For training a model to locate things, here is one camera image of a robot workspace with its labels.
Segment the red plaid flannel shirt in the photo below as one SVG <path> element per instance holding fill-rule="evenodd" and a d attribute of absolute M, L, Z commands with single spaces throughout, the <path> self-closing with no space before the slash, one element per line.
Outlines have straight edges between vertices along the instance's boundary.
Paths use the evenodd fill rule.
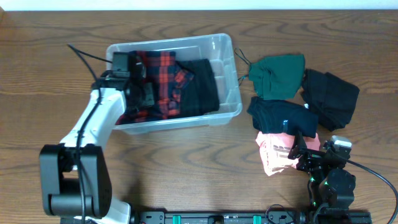
<path fill-rule="evenodd" d="M 137 113 L 126 112 L 117 125 L 142 123 L 169 119 L 180 114 L 182 90 L 193 80 L 194 74 L 180 67 L 174 51 L 131 51 L 146 67 L 146 83 L 151 83 L 154 105 L 140 109 Z"/>

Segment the clear plastic storage bin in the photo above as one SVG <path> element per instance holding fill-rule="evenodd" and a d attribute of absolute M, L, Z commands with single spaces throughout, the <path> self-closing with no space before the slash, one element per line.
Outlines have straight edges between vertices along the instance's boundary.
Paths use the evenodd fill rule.
<path fill-rule="evenodd" d="M 178 61 L 208 59 L 215 74 L 220 109 L 202 116 L 116 125 L 115 130 L 134 135 L 167 129 L 218 126 L 229 123 L 242 112 L 233 44 L 228 34 L 113 44 L 106 50 L 106 59 L 111 60 L 114 52 L 134 50 L 174 51 Z"/>

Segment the black garment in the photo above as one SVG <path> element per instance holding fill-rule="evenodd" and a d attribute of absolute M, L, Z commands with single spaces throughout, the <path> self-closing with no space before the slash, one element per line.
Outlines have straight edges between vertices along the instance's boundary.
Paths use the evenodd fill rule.
<path fill-rule="evenodd" d="M 301 96 L 318 123 L 329 131 L 343 129 L 351 122 L 359 88 L 332 73 L 307 68 Z"/>

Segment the black pants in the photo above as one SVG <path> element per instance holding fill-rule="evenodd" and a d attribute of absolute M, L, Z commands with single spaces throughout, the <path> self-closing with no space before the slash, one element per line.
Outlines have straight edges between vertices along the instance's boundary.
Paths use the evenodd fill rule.
<path fill-rule="evenodd" d="M 201 116 L 218 111 L 220 100 L 215 74 L 208 59 L 178 61 L 182 68 L 194 74 L 190 83 L 182 90 L 180 114 L 175 118 Z"/>

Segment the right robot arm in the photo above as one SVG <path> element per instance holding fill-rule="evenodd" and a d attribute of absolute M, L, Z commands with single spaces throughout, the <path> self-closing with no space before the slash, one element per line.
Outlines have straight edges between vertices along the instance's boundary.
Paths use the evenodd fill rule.
<path fill-rule="evenodd" d="M 309 149 L 301 132 L 295 135 L 288 158 L 297 159 L 296 169 L 309 175 L 307 183 L 312 211 L 308 219 L 319 223 L 349 209 L 354 201 L 356 177 L 345 170 L 352 143 L 341 136 L 332 136 L 323 151 Z"/>

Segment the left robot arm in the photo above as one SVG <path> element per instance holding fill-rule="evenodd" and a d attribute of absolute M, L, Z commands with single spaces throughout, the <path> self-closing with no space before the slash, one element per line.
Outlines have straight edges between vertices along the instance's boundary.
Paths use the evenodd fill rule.
<path fill-rule="evenodd" d="M 131 206 L 113 197 L 104 149 L 119 117 L 152 102 L 146 67 L 135 56 L 113 62 L 92 85 L 90 100 L 73 129 L 39 155 L 42 202 L 47 215 L 76 223 L 129 223 Z"/>

